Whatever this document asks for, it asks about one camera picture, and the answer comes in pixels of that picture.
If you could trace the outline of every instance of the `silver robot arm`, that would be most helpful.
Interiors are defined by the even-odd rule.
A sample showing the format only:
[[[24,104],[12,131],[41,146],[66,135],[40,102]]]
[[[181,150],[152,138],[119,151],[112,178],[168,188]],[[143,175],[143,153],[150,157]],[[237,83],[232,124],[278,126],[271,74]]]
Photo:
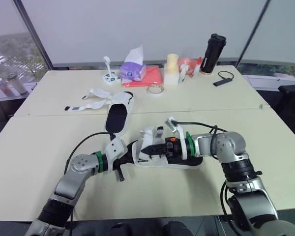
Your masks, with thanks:
[[[278,220],[275,207],[255,172],[245,150],[244,138],[236,132],[193,135],[195,156],[216,155],[233,195],[228,198],[236,225],[256,236],[295,236],[295,225]]]
[[[114,161],[127,153],[127,147],[119,138],[114,138],[105,149],[91,155],[77,155],[50,195],[39,217],[30,225],[25,236],[60,236],[75,207],[87,179],[97,173],[113,170]]]

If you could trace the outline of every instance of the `black charging cable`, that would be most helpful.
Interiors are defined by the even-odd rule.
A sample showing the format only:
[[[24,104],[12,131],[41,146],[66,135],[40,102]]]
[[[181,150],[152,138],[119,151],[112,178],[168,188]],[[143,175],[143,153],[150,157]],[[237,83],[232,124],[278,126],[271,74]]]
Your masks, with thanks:
[[[224,73],[228,73],[228,74],[230,74],[232,77],[225,78],[223,75],[220,74],[220,73],[222,73],[222,72],[224,72]],[[231,73],[231,72],[229,72],[229,71],[225,71],[225,70],[222,70],[222,71],[218,72],[218,76],[221,77],[222,80],[213,83],[213,85],[216,86],[216,87],[217,87],[217,86],[220,86],[220,85],[223,85],[223,84],[226,84],[226,83],[228,83],[228,82],[231,82],[231,81],[233,81],[233,78],[234,78],[234,74],[233,74],[233,73]]]

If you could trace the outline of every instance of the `white table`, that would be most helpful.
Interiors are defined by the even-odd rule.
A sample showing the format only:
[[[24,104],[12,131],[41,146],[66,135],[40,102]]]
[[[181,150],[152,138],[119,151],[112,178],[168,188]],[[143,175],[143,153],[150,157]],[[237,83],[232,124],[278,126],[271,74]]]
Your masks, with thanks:
[[[219,87],[213,85],[221,80],[219,71],[232,72],[231,83]],[[147,87],[124,88],[118,84],[107,85],[102,80],[105,70],[48,71],[15,116],[69,116],[107,114],[107,108],[68,112],[66,106],[82,106],[99,98],[82,100],[90,88],[99,87],[116,93],[130,91],[135,95],[132,113],[213,111],[228,109],[258,109],[268,106],[243,76],[231,65],[216,66],[212,75],[200,74],[186,78],[179,86],[167,86],[160,97],[147,93]]]
[[[160,126],[173,115],[243,135],[255,170],[277,209],[295,208],[295,136],[272,109],[131,114],[122,136],[126,143],[139,130]],[[13,117],[0,133],[0,220],[31,221],[38,216],[63,174],[65,161],[87,135],[102,131],[106,115]],[[171,136],[165,128],[164,137]],[[192,134],[208,132],[184,126]],[[93,137],[75,154],[103,150],[108,137]],[[222,214],[219,191],[224,181],[218,161],[205,158],[197,170],[140,169],[123,165],[116,174],[91,177],[76,206],[77,220]]]

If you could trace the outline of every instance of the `purple tissue box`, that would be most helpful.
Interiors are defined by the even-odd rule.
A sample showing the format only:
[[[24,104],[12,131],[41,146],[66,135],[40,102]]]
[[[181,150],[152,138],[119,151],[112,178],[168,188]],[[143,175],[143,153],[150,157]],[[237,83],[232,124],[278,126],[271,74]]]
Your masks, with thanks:
[[[146,75],[146,65],[124,62],[120,67],[120,77],[126,80],[142,81]]]

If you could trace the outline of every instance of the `tape roll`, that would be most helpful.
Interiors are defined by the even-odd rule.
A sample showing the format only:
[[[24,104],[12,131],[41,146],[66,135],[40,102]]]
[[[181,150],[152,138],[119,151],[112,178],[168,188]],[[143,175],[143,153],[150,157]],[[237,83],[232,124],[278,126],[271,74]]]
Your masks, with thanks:
[[[152,95],[161,95],[164,91],[164,87],[161,85],[150,85],[147,88],[147,93]]]

